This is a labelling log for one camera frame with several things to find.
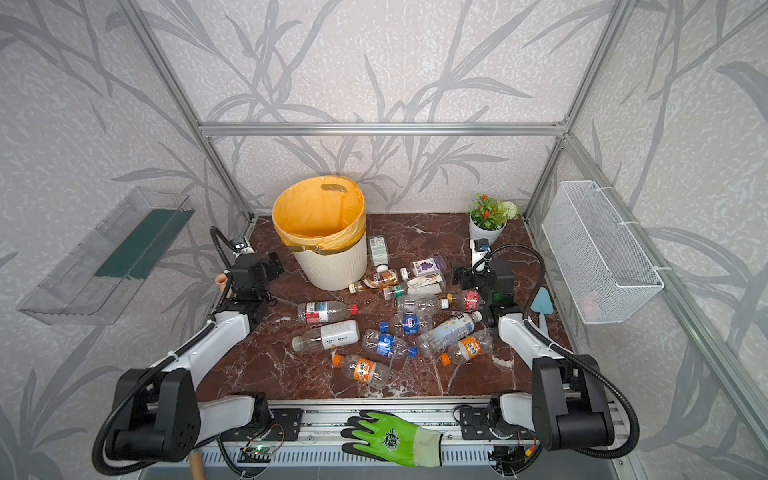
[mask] light blue trowel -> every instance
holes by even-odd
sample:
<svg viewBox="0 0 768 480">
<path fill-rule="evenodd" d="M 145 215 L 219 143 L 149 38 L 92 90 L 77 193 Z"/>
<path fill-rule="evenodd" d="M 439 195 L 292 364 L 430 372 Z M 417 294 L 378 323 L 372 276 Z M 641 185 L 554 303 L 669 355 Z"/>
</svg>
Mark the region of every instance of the light blue trowel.
<svg viewBox="0 0 768 480">
<path fill-rule="evenodd" d="M 552 299 L 549 298 L 549 292 L 544 287 L 538 289 L 536 298 L 533 299 L 533 304 L 531 304 L 531 310 L 538 313 L 538 329 L 549 337 L 547 317 L 545 315 L 554 313 L 554 307 L 552 306 Z"/>
</svg>

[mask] green strip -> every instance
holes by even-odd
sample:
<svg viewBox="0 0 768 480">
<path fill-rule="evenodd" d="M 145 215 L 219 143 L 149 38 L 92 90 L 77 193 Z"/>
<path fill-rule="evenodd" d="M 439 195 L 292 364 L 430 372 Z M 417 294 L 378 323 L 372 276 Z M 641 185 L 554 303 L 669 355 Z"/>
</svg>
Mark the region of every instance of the green strip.
<svg viewBox="0 0 768 480">
<path fill-rule="evenodd" d="M 130 274 L 135 279 L 146 279 L 192 213 L 193 210 L 150 211 L 99 267 L 95 276 L 122 278 Z"/>
</svg>

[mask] work glove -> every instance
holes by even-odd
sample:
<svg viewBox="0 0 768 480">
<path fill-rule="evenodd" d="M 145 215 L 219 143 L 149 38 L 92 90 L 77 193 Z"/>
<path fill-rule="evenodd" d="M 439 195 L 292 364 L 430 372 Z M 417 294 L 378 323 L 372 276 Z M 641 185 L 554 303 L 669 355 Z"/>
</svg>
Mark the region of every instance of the work glove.
<svg viewBox="0 0 768 480">
<path fill-rule="evenodd" d="M 363 440 L 342 445 L 352 455 L 362 455 L 405 467 L 439 467 L 442 433 L 423 429 L 389 413 L 360 410 L 349 417 L 351 429 L 341 431 L 345 439 Z"/>
</svg>

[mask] wooden handle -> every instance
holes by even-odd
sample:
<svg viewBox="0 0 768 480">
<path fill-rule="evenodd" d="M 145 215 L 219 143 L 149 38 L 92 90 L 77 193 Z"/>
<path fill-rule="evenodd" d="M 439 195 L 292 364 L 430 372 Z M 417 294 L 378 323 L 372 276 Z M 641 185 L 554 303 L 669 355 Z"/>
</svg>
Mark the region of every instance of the wooden handle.
<svg viewBox="0 0 768 480">
<path fill-rule="evenodd" d="M 190 454 L 190 470 L 192 471 L 192 480 L 205 480 L 203 457 L 197 450 Z"/>
</svg>

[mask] leaf pattern wallpaper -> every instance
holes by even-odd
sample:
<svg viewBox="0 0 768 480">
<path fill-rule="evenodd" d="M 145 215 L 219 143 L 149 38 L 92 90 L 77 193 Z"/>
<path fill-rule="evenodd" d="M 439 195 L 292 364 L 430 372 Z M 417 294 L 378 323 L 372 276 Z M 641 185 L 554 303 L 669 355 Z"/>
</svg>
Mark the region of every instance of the leaf pattern wallpaper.
<svg viewBox="0 0 768 480">
<path fill-rule="evenodd" d="M 756 384 L 768 393 L 768 2 L 638 2 L 576 135 Z M 768 478 L 768 459 L 665 302 L 585 326 L 531 220 L 571 339 L 633 399 L 648 478 Z"/>
<path fill-rule="evenodd" d="M 561 121 L 613 0 L 140 2 L 202 121 Z M 119 19 L 112 24 L 120 25 Z M 525 205 L 550 137 L 219 137 L 254 211 L 318 174 L 367 209 Z"/>
<path fill-rule="evenodd" d="M 245 219 L 116 5 L 0 5 L 0 477 L 103 478 L 90 443 L 127 368 L 196 331 L 221 265 L 207 229 Z M 15 307 L 135 186 L 196 210 L 114 325 L 47 326 Z"/>
</svg>

